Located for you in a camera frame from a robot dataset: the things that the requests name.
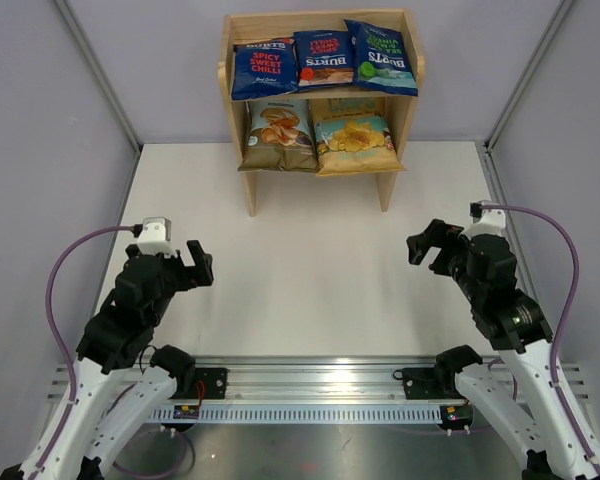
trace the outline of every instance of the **wooden shelf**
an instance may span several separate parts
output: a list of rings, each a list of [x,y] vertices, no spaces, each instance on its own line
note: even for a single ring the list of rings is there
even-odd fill
[[[325,10],[284,13],[259,13],[227,15],[222,32],[222,45],[218,61],[218,80],[224,100],[229,131],[236,152],[238,165],[242,163],[245,141],[250,128],[250,118],[247,112],[247,102],[231,99],[235,55],[233,46],[262,41],[276,37],[292,36],[302,30],[346,30],[344,19],[368,22],[380,27],[391,28],[402,33],[409,63],[413,70],[418,89],[422,89],[425,77],[425,57],[420,45],[415,21],[407,9],[368,9],[368,10]],[[403,161],[405,146],[411,130],[418,97],[389,95],[375,90],[366,90],[354,86],[333,87],[307,92],[290,93],[275,97],[263,97],[258,100],[272,98],[360,98],[387,97],[385,119],[391,131],[393,143],[396,146],[398,159]],[[242,172],[249,215],[256,214],[256,187],[258,172]],[[393,187],[398,172],[376,173],[376,185],[380,200],[380,210],[389,209]]]

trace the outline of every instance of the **chip bag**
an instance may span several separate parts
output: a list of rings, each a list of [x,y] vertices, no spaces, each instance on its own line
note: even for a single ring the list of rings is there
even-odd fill
[[[246,100],[298,90],[298,69],[292,38],[236,45],[231,98]]]
[[[369,23],[345,20],[355,41],[353,84],[397,95],[418,96],[418,85],[404,49],[402,34]]]
[[[312,30],[293,34],[298,54],[299,90],[332,87],[353,82],[351,34]]]
[[[240,171],[315,172],[307,100],[249,102],[251,130]]]
[[[320,171],[317,176],[397,172],[384,98],[311,100]]]

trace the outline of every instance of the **gray floor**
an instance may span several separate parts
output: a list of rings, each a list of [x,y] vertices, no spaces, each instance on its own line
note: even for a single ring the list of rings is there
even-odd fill
[[[222,480],[513,480],[520,472],[494,432],[447,438],[418,434],[431,426],[197,425],[187,432],[195,446],[172,477]],[[151,434],[120,455],[142,473],[168,469],[180,445]],[[107,480],[127,479],[112,472]]]

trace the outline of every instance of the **white tabletop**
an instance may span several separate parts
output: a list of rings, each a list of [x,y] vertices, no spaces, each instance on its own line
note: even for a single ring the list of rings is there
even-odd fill
[[[489,197],[471,142],[410,142],[388,213],[372,175],[317,179],[266,172],[249,217],[231,144],[146,145],[123,216],[172,221],[172,243],[196,239],[214,257],[215,283],[181,293],[156,330],[194,355],[431,356],[491,348],[449,278],[407,261],[407,236],[433,218],[468,225]],[[119,235],[113,285],[132,242]]]

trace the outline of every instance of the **blue chip bag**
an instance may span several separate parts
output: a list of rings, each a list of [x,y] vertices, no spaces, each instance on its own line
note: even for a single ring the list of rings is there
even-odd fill
[[[300,75],[299,90],[353,83],[351,34],[312,30],[293,34]]]
[[[298,90],[298,69],[292,38],[236,45],[231,98],[246,100]]]
[[[417,97],[418,85],[400,32],[354,20],[345,20],[345,23],[356,47],[353,84]]]

